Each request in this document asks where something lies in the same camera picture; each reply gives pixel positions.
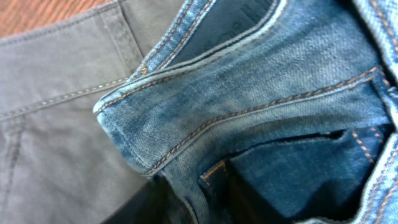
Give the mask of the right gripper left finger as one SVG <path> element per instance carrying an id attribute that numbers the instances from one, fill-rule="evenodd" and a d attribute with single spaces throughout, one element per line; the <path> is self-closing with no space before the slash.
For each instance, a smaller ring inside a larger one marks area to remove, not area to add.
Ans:
<path id="1" fill-rule="evenodd" d="M 151 179 L 102 224 L 189 224 L 192 217 L 163 177 Z"/>

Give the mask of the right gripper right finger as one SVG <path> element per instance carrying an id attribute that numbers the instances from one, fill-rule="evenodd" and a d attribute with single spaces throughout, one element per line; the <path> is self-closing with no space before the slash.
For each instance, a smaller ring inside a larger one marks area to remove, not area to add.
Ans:
<path id="1" fill-rule="evenodd" d="M 230 161 L 224 162 L 221 172 L 216 174 L 216 180 L 216 198 L 230 223 L 280 222 L 280 213 L 243 179 Z"/>

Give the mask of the light blue denim jeans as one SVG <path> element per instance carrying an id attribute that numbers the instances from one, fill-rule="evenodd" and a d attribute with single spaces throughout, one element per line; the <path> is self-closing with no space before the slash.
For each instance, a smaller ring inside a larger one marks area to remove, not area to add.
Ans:
<path id="1" fill-rule="evenodd" d="M 279 223 L 397 222 L 396 1 L 186 1 L 93 111 L 192 223 L 225 161 Z"/>

